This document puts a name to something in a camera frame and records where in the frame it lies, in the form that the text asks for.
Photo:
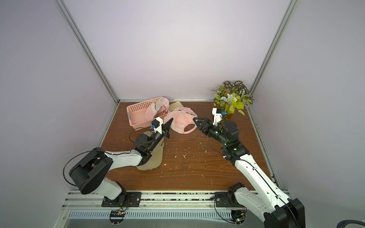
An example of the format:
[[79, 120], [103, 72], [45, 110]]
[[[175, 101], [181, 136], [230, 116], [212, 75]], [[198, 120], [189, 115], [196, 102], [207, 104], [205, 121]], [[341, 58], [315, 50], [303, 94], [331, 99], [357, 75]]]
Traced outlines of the pink baseball cap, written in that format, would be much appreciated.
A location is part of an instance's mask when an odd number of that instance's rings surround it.
[[194, 118], [197, 114], [188, 107], [180, 107], [170, 111], [163, 120], [163, 123], [167, 123], [171, 119], [173, 120], [170, 128], [180, 134], [189, 134], [193, 132], [197, 126], [195, 125]]
[[148, 106], [144, 114], [144, 117], [146, 120], [152, 120], [156, 117], [166, 115], [168, 112], [169, 112], [169, 100], [165, 97], [161, 97], [156, 102], [151, 103]]

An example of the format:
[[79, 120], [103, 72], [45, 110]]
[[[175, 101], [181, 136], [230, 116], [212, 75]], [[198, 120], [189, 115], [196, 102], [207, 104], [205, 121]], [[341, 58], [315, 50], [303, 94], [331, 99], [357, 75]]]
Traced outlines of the beige baseball cap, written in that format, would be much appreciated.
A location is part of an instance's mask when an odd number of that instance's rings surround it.
[[151, 152], [151, 158], [146, 164], [137, 166], [140, 171], [153, 170], [159, 167], [163, 160], [163, 150], [164, 150], [164, 138], [160, 140], [159, 144]]

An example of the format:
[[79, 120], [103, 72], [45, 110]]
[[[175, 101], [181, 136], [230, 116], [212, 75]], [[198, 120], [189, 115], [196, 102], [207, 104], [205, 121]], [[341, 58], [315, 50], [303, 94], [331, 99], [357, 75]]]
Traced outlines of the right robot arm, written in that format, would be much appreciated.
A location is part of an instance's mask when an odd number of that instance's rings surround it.
[[233, 121], [215, 126], [208, 118], [193, 118], [197, 128], [207, 137], [222, 144], [224, 158], [232, 163], [251, 183], [256, 194], [236, 184], [231, 195], [239, 204], [255, 214], [266, 228], [304, 228], [305, 207], [299, 199], [291, 199], [265, 174], [239, 140], [239, 130]]

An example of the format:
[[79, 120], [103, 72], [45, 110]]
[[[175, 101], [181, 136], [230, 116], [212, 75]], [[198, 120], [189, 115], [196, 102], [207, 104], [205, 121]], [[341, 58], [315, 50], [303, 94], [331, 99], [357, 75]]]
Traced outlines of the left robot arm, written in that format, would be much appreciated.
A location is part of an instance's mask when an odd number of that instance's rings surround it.
[[134, 141], [134, 150], [125, 152], [107, 152], [100, 147], [88, 151], [69, 171], [69, 176], [83, 195], [95, 193], [121, 205], [125, 201], [125, 190], [116, 181], [106, 177], [111, 170], [146, 164], [152, 157], [152, 151], [162, 140], [170, 137], [169, 131], [173, 119], [163, 123], [161, 118], [151, 124], [153, 133], [140, 134]]

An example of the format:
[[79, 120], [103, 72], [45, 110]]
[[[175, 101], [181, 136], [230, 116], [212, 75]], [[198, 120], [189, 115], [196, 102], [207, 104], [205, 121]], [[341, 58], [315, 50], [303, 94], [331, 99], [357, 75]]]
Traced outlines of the cream work glove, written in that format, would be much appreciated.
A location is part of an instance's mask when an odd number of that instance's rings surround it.
[[168, 111], [169, 112], [171, 112], [171, 111], [173, 111], [173, 110], [179, 110], [179, 109], [181, 109], [182, 107], [184, 107], [183, 105], [182, 105], [182, 103], [181, 102], [174, 102], [174, 103], [170, 103], [169, 104], [169, 108], [168, 108]]

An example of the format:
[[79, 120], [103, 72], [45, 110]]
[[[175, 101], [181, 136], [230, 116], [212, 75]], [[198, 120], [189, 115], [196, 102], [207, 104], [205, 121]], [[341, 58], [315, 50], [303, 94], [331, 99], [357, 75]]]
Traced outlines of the pink plastic basket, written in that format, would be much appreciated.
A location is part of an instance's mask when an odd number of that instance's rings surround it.
[[137, 104], [132, 104], [126, 108], [129, 124], [134, 128], [134, 130], [138, 131], [151, 126], [151, 122], [155, 120], [157, 117], [152, 120], [146, 120], [144, 114], [148, 106], [151, 103], [156, 102], [159, 98], [161, 97], [139, 102]]

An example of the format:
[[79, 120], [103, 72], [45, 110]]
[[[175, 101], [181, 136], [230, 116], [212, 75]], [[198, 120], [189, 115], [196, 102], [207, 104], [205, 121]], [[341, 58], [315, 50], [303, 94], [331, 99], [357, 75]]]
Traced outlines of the artificial green plant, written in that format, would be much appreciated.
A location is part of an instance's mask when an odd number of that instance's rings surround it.
[[214, 108], [221, 108], [227, 114], [234, 114], [236, 111], [245, 115], [244, 109], [254, 102], [253, 95], [242, 81], [225, 81], [217, 90], [214, 90]]

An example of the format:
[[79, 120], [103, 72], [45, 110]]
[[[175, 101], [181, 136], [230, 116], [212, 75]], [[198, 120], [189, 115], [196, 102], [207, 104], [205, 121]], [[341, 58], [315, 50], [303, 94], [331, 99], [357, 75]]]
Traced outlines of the right circuit board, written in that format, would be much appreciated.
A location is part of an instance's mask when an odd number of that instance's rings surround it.
[[242, 225], [246, 220], [246, 211], [244, 210], [233, 210], [231, 211], [231, 219], [235, 225]]

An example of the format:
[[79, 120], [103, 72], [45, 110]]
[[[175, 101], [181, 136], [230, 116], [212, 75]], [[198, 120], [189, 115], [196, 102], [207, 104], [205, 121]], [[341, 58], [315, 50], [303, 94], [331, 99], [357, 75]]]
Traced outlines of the circuit board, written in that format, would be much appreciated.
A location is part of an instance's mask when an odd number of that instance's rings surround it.
[[246, 211], [244, 210], [233, 210], [231, 211], [231, 219], [235, 225], [242, 225], [246, 220]]
[[122, 210], [112, 210], [109, 214], [109, 221], [111, 225], [119, 225], [125, 220], [126, 212]]

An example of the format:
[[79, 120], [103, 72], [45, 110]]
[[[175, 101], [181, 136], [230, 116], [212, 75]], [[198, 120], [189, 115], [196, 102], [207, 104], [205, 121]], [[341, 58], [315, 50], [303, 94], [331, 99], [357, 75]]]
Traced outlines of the left circuit board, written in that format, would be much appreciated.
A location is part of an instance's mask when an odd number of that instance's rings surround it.
[[126, 212], [122, 210], [112, 210], [109, 214], [109, 221], [111, 225], [119, 225], [125, 220]]

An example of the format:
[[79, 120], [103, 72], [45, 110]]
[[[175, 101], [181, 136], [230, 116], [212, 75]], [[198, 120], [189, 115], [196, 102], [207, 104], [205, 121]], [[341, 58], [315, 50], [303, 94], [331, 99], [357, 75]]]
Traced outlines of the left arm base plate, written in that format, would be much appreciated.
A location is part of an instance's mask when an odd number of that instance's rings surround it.
[[139, 207], [141, 192], [122, 192], [115, 199], [103, 198], [101, 207]]

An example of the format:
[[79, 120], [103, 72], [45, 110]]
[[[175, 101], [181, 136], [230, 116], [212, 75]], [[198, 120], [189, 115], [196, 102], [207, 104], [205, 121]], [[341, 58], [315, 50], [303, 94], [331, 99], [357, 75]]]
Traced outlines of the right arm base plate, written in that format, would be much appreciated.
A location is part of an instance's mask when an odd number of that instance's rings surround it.
[[251, 208], [254, 206], [248, 196], [240, 192], [215, 192], [210, 200], [214, 201], [215, 206], [218, 208]]

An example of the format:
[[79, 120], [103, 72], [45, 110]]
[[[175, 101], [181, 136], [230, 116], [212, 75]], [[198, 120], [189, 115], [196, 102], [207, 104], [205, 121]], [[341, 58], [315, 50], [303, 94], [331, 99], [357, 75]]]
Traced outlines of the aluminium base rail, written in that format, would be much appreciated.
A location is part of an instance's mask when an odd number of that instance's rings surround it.
[[[54, 223], [55, 228], [97, 228], [105, 223], [108, 228], [152, 227], [153, 222], [168, 220], [173, 227], [182, 221], [217, 222], [229, 226], [249, 225], [265, 227], [263, 222], [246, 207], [216, 207], [210, 200], [215, 192], [228, 191], [139, 191], [142, 193], [139, 207], [101, 207], [103, 196], [83, 195], [79, 191], [70, 191]], [[111, 225], [109, 214], [112, 210], [126, 212], [125, 220]], [[242, 225], [230, 221], [231, 211], [246, 211], [246, 220]]]

